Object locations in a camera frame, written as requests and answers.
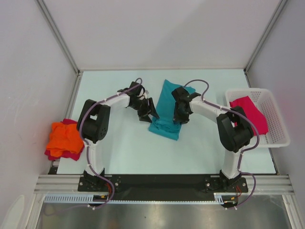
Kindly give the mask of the teal t shirt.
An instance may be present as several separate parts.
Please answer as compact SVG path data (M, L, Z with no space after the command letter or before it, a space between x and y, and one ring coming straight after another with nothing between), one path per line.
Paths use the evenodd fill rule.
M172 96L172 91L180 86L181 85L179 84L174 84L168 80L164 80L156 106L159 118L153 117L152 123L148 127L148 131L175 141L179 139L182 125L173 120L175 99Z

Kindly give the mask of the white plastic mesh basket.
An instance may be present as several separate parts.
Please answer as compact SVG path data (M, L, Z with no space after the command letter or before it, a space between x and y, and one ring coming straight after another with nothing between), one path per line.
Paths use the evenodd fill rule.
M260 135L258 148L286 147L291 140L273 94L262 88L229 89L225 93L227 104L248 96L265 116L268 132Z

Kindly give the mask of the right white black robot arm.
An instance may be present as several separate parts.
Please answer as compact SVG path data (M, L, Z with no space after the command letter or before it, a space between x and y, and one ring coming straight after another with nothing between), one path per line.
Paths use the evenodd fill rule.
M219 183L224 191L232 191L241 178L240 155L254 136L251 121L246 117L242 107L229 108L213 104L197 92L190 94L182 86L174 89L172 96L175 100L175 122L186 124L191 114L199 114L217 124L219 139L225 148Z

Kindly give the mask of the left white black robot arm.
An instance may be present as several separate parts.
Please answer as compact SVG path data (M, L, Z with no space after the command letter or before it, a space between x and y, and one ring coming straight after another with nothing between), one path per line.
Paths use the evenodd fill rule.
M153 99L142 86L141 78L131 82L128 88L118 90L109 98L101 101L86 100L82 108L77 130L86 149L87 166L83 178L96 191L103 189L106 182L105 166L100 153L96 151L97 143L107 135L110 115L127 107L137 111L140 121L151 123L151 117L160 118Z

